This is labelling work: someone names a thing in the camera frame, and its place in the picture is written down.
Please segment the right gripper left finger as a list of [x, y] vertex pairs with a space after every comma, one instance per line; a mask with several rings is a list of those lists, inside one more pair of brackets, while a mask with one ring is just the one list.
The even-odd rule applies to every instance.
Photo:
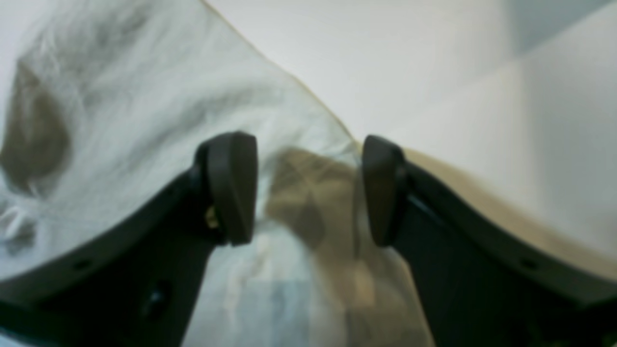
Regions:
[[256, 137], [223, 133], [134, 214], [1, 281], [1, 334], [32, 347], [179, 347], [218, 246], [249, 244]]

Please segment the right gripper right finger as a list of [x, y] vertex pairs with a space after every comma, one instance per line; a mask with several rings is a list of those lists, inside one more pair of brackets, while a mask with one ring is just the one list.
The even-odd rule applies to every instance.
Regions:
[[498, 227], [369, 135], [362, 181], [372, 239], [400, 255], [438, 347], [614, 347], [616, 282]]

